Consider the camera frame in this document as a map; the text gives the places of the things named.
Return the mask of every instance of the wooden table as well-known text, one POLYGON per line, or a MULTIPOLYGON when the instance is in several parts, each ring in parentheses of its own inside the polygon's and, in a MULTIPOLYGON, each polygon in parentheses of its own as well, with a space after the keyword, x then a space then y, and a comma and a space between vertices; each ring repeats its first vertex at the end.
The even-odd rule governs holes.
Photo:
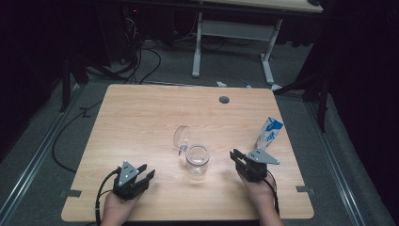
MULTIPOLYGON (((94 220, 94 203, 101 182, 127 160, 156 170, 130 220, 236 220, 258 216, 237 175, 230 151, 248 153, 267 117, 282 121, 270 89, 112 85, 108 88, 72 189, 62 211, 66 221, 94 220), (230 99, 219 102, 220 96, 230 99), (173 146, 180 125, 191 129, 191 143, 207 146, 208 170, 193 178, 184 157, 173 146)), ((280 165, 274 174, 282 218, 311 218, 308 194, 298 193, 304 182, 285 127, 268 153, 280 165)), ((114 177, 105 184, 112 188, 114 177)), ((103 212, 104 196, 101 199, 103 212)))

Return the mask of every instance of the gray carpet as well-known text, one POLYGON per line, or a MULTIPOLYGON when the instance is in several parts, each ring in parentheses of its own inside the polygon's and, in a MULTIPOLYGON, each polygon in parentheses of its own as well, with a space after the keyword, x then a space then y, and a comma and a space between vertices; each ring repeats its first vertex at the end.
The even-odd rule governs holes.
MULTIPOLYGON (((145 44, 145 47, 151 46, 154 46, 153 42, 145 44)), ((208 44, 204 47, 211 49, 218 48, 218 45, 208 44)), ((171 49, 159 44, 152 50, 162 58, 160 67, 145 80, 144 84, 153 84, 156 81, 214 87, 216 81, 221 81, 228 87, 245 87, 250 84, 254 88, 268 89, 270 86, 265 83, 259 59, 263 47, 264 43, 262 42, 254 42, 246 46, 228 43, 215 51, 204 50, 201 75, 199 78, 192 78, 194 47, 176 45, 171 49)), ((284 86, 295 80, 310 49, 311 47, 293 48, 290 44, 275 46, 270 65, 278 85, 284 86)), ((139 81, 149 73, 157 63, 156 54, 143 50, 142 61, 136 72, 136 80, 139 81)), ((113 70, 118 67, 122 66, 115 63, 113 70)), ((83 88, 82 94, 76 99, 76 103, 66 116, 64 124, 82 113, 81 107, 90 107, 101 101, 106 88, 113 83, 117 82, 104 77, 91 76, 90 82, 83 88)), ((284 220, 284 223, 286 225, 352 225, 340 190, 337 188, 333 173, 328 166, 325 145, 309 111, 312 104, 303 103, 300 93, 301 90, 291 91, 277 96, 277 101, 305 185, 311 189, 310 198, 315 214, 311 219, 290 219, 284 220)), ((59 115, 60 107, 61 86, 59 84, 55 88, 51 100, 31 119, 29 127, 19 142, 0 165, 1 203, 6 202, 13 187, 18 183, 46 132, 59 115)), ((89 117, 79 117, 69 124, 57 140, 56 157, 65 166, 77 169, 99 108, 100 105, 97 105, 87 113, 89 117)), ((364 223, 367 225, 394 225, 356 155, 331 98, 328 99, 326 130, 324 136, 334 152, 346 182, 353 191, 364 223)), ((56 164, 51 151, 49 151, 21 202, 17 203, 17 208, 8 225, 85 225, 86 222, 65 222, 60 217, 65 202, 65 198, 60 197, 60 193, 71 187, 73 176, 73 173, 56 164)), ((200 225, 224 225, 224 223, 202 222, 200 225)), ((258 224, 256 221, 241 223, 242 225, 258 224)), ((142 222, 135 225, 151 224, 151 222, 142 222)), ((153 224, 186 225, 188 222, 157 222, 153 224)))

